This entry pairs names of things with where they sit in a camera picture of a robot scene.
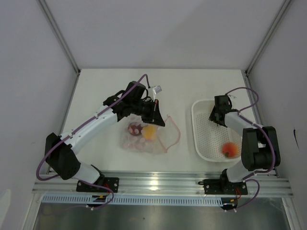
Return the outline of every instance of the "white wall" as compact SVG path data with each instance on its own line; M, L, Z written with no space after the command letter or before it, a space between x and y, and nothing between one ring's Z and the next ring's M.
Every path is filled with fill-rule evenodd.
M307 229L307 1L295 0L251 73L265 124L276 128L281 176L288 177Z
M0 7L0 197L12 190L4 230L21 227L45 138L59 132L75 73L35 0Z
M82 69L246 69L282 2L47 0Z

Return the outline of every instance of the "white table surface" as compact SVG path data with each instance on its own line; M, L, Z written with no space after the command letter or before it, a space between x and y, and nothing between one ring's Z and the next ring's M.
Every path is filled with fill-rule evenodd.
M181 131L180 142L168 153L150 154L128 152L120 147L120 130L126 124L123 118L110 126L77 155L78 159L93 164L103 171L145 172L220 172L235 162L209 162L202 159L194 146L191 107L199 99L214 100L215 95L245 86L240 70L216 69L83 69L69 109L64 132L83 121L102 105L103 101L126 89L130 81L137 81L147 73L150 85L161 85L157 98L165 119L170 114ZM231 93L237 109L250 104L246 90ZM251 109L243 115L255 120Z

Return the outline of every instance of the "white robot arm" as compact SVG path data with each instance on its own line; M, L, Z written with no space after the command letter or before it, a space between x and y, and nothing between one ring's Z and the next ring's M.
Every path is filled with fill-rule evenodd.
M102 182L104 179L102 173L93 165L79 162L76 155L103 129L130 114L140 115L145 123L165 126L159 111L159 101L152 100L148 96L141 98L145 90L148 91L144 85L132 81L126 90L108 97L95 115L77 128L59 136L51 133L46 138L46 162L63 180L75 178L90 184Z

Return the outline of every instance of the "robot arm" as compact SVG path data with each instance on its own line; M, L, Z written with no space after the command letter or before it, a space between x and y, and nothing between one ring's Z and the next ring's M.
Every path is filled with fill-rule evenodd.
M119 100L118 96L120 94L126 94L133 86L135 88L122 98L120 102L106 110L108 106ZM50 134L46 139L45 154L59 142L63 141L63 143L54 149L52 154L47 157L46 162L63 180L76 178L91 184L98 183L102 177L101 172L92 165L79 162L76 158L76 154L94 136L130 114L140 115L145 123L165 126L159 111L159 101L149 100L148 97L146 100L141 99L145 90L146 87L144 85L132 81L126 90L122 90L107 98L95 115L82 125L59 136L54 133Z
M247 194L244 180L254 172L265 172L280 164L280 154L275 128L253 124L240 115L238 110L232 108L232 103L227 95L214 97L214 108L209 120L218 125L229 127L242 137L241 160L233 167L223 170L219 179L205 179L199 184L204 185L205 194L235 195L239 189L243 195ZM273 146L274 157L265 133Z

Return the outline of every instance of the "metal frame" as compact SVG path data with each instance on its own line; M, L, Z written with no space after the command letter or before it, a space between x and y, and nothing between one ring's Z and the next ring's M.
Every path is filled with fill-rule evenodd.
M47 22L49 23L54 36L57 38L59 45L61 46L63 52L65 53L66 57L68 58L69 62L71 63L72 68L75 70L76 73L80 72L80 69L75 61L75 58L73 57L71 50L69 49L60 29L55 21L47 3L45 0L36 0L40 9L42 10Z
M286 15L287 11L289 10L293 0L284 0L282 6L280 7L279 11L277 12L273 22L271 23L264 39L262 40L260 46L257 49L256 54L254 55L253 59L251 60L247 70L246 75L249 76L250 72L256 65L257 61L260 59L261 54L264 52L266 47L268 46L270 40L272 39L273 35L275 34L278 26L282 22L284 16Z
M204 189L198 185L203 179L219 178L220 173L175 173L175 172L103 172L106 177L118 177L119 187L117 195L121 196L180 196L180 197L229 197L229 195L205 195ZM261 190L258 197L293 197L288 179L277 178L276 174L259 174L253 178L260 183ZM40 194L85 194L99 195L99 193L76 192L78 180L62 180L54 178L50 181L36 180L33 193ZM253 197L257 184L247 183L248 195Z
M73 69L76 73L80 73L80 69L63 37L60 32L60 29L46 3L46 0L36 0L39 4L43 14L46 17L52 31L54 32L55 37L57 38L59 45L63 49L63 52L69 59ZM251 60L248 69L243 72L243 78L247 87L251 87L249 82L249 74L252 71L253 67L261 57L261 54L267 47L269 41L276 32L277 27L281 23L283 17L291 6L292 0L284 0L279 12L275 16L270 28L268 29L262 43L260 44L257 52L255 53L253 59ZM67 114L71 105L71 101L76 89L74 85L73 92L71 94L70 102L63 120L63 124L66 121ZM255 97L253 94L248 92L250 102L255 102ZM262 124L261 116L257 106L253 107L253 113L256 118L256 122ZM176 172L104 172L108 177L119 177L119 190L116 194L116 197L125 197L127 199L117 200L116 204L140 204L139 201L136 201L137 197L150 197L150 199L180 199L183 202L193 199L201 200L210 200L210 199L219 199L225 197L223 195L205 195L204 190L201 185L198 185L197 182L206 178L218 178L219 173L176 173ZM287 179L279 178L277 171L272 174L263 174L255 177L260 185L260 193L258 197L281 197L283 199L285 211L290 223L291 229L301 229L297 213L293 201L293 193L290 187L290 183ZM83 194L77 193L76 189L77 181L74 179L69 179L66 181L61 180L60 178L55 178L51 181L41 182L36 181L33 187L33 199L32 203L28 210L28 215L25 220L24 229L32 229L35 223L35 219L38 213L38 209L42 199L47 196L49 197L78 197ZM248 184L249 195L245 197L253 197L257 190L256 184L252 182Z

